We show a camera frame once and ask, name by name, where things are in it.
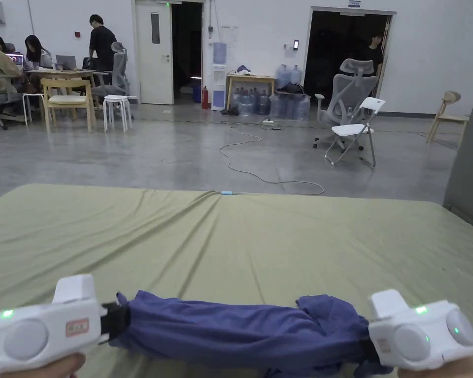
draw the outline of green led light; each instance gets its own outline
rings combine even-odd
[[[418,314],[425,314],[427,309],[425,307],[418,307],[415,311],[417,311]]]
[[[2,317],[11,317],[14,313],[14,310],[6,310],[2,313]]]

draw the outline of extension cord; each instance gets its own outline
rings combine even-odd
[[[250,174],[254,177],[257,177],[259,178],[259,180],[261,180],[262,182],[264,183],[267,183],[267,184],[291,184],[291,183],[299,183],[299,184],[310,184],[310,185],[315,185],[316,187],[320,188],[321,191],[320,192],[317,192],[317,193],[308,193],[308,194],[305,194],[305,193],[300,193],[299,195],[320,195],[322,193],[324,193],[324,188],[322,186],[320,186],[319,184],[316,184],[316,183],[311,183],[309,181],[299,181],[299,180],[290,180],[290,181],[268,181],[268,180],[265,180],[261,177],[259,177],[256,173],[252,173],[252,172],[248,172],[248,171],[244,171],[244,170],[240,170],[240,169],[237,169],[237,168],[234,168],[232,167],[232,159],[230,156],[228,156],[227,154],[225,154],[224,152],[222,152],[222,150],[226,147],[230,147],[230,146],[239,146],[239,145],[242,145],[242,144],[246,144],[246,143],[251,143],[251,142],[262,142],[262,138],[260,137],[256,137],[256,135],[251,135],[251,134],[246,134],[244,132],[238,132],[238,131],[235,131],[233,130],[237,125],[236,124],[233,124],[230,126],[230,130],[237,133],[237,134],[240,134],[240,135],[245,135],[246,137],[251,137],[251,138],[256,138],[257,140],[255,141],[245,141],[245,142],[240,142],[240,143],[231,143],[231,144],[227,144],[225,146],[222,146],[220,149],[219,149],[219,152],[222,153],[225,157],[228,158],[228,168],[234,170],[235,172],[240,172],[240,173],[246,173],[246,174]],[[232,193],[233,192],[229,192],[229,191],[225,191],[223,192],[224,195],[230,195],[229,193]]]

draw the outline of wall sign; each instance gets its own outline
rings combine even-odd
[[[360,8],[361,7],[361,0],[349,0],[348,1],[349,8]]]

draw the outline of red fire extinguisher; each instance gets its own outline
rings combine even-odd
[[[208,109],[208,89],[207,86],[203,88],[202,92],[202,109],[207,110]]]

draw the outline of controller label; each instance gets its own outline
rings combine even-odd
[[[391,348],[389,342],[386,339],[378,339],[377,340],[378,347],[382,353],[390,353]]]
[[[89,318],[67,322],[66,336],[72,337],[89,332]]]

